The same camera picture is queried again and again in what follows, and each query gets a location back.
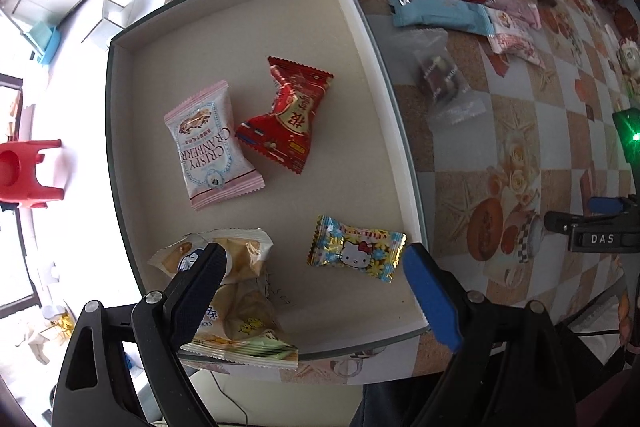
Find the grey shallow cardboard box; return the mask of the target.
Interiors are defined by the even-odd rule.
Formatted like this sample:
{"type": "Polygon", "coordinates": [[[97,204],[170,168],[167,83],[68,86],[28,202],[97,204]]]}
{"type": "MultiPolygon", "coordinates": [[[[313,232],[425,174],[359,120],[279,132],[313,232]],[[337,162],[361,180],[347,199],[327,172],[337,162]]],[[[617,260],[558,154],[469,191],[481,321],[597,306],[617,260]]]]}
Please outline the grey shallow cardboard box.
{"type": "Polygon", "coordinates": [[[396,343],[426,320],[376,239],[311,251],[328,216],[424,241],[405,126],[357,0],[176,0],[111,42],[108,172],[142,291],[190,233],[262,229],[277,316],[303,357],[396,343]]]}

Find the red plastic stool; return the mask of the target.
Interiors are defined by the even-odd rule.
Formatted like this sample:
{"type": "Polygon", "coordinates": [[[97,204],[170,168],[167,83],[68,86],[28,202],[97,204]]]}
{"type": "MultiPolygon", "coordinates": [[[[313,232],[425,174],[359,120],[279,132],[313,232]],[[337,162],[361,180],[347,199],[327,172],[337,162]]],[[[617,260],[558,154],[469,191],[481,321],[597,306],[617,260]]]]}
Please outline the red plastic stool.
{"type": "Polygon", "coordinates": [[[62,141],[13,141],[1,144],[2,202],[23,208],[46,208],[48,202],[63,200],[65,191],[54,186],[41,185],[36,167],[43,162],[43,150],[61,148],[62,141]]]}

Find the red festive candy packet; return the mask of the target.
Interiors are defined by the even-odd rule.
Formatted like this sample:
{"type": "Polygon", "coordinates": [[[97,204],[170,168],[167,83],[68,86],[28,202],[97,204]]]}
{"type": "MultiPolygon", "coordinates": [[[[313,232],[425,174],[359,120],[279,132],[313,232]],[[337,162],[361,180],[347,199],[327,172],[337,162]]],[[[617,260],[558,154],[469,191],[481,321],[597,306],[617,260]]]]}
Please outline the red festive candy packet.
{"type": "Polygon", "coordinates": [[[278,87],[270,112],[242,121],[235,138],[301,174],[310,153],[314,117],[334,76],[281,57],[268,57],[268,64],[278,87]]]}

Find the clear plastic chocolate packet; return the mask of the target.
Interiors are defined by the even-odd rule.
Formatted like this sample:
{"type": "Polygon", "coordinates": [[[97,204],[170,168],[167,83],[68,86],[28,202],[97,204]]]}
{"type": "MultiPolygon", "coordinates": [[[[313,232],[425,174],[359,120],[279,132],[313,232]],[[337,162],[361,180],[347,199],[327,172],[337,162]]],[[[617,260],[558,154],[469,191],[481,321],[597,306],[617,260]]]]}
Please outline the clear plastic chocolate packet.
{"type": "Polygon", "coordinates": [[[449,53],[448,37],[448,32],[440,28],[406,29],[396,36],[396,46],[426,103],[427,124],[435,130],[486,113],[483,100],[449,53]]]}

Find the pink cranberry crisp packet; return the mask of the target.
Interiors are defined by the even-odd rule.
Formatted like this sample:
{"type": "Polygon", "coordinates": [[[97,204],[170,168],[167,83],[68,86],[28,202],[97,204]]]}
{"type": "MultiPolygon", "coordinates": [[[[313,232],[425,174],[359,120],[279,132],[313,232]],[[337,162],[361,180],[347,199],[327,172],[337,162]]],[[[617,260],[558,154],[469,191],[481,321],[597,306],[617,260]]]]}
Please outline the pink cranberry crisp packet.
{"type": "Polygon", "coordinates": [[[265,181],[245,158],[235,127],[229,85],[220,80],[190,96],[164,116],[176,143],[191,207],[262,190],[265,181]]]}

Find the light blue wafer bar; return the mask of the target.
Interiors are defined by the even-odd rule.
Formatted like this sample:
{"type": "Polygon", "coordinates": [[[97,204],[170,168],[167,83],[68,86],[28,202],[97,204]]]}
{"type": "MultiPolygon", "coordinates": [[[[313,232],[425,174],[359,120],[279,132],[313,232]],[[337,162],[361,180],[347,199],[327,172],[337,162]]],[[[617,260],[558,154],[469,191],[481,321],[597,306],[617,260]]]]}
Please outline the light blue wafer bar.
{"type": "Polygon", "coordinates": [[[395,27],[426,26],[488,37],[495,33],[482,4],[461,0],[388,0],[395,27]]]}

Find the Hello Kitty candy packet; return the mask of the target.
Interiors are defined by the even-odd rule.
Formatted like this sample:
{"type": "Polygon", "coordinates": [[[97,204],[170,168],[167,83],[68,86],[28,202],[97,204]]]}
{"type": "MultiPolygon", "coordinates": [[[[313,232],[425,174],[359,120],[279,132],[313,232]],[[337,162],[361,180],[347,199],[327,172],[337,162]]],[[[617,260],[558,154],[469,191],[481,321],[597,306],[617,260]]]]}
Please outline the Hello Kitty candy packet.
{"type": "Polygon", "coordinates": [[[312,267],[350,268],[390,283],[407,245],[405,233],[358,228],[319,216],[307,263],[312,267]]]}

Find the beige foil snack bag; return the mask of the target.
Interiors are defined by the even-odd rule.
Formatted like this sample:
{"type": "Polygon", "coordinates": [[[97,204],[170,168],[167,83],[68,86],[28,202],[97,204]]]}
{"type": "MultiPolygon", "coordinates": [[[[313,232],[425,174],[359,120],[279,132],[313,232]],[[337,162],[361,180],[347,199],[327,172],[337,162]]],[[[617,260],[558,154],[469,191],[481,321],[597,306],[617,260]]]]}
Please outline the beige foil snack bag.
{"type": "Polygon", "coordinates": [[[268,299],[266,263],[273,241],[264,230],[190,233],[156,251],[149,264],[173,277],[189,268],[210,243],[224,248],[226,272],[194,338],[182,349],[235,364],[296,369],[298,349],[286,337],[268,299]]]}

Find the pink snack packet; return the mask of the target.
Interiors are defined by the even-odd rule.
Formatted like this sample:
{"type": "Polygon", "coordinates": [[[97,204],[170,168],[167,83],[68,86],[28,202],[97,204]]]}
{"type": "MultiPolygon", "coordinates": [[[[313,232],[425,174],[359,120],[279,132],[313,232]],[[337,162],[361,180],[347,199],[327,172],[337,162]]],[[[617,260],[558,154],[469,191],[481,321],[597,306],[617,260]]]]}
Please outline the pink snack packet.
{"type": "Polygon", "coordinates": [[[532,34],[533,29],[541,28],[537,3],[533,0],[486,0],[485,6],[494,28],[487,37],[492,52],[511,54],[544,68],[532,34]]]}

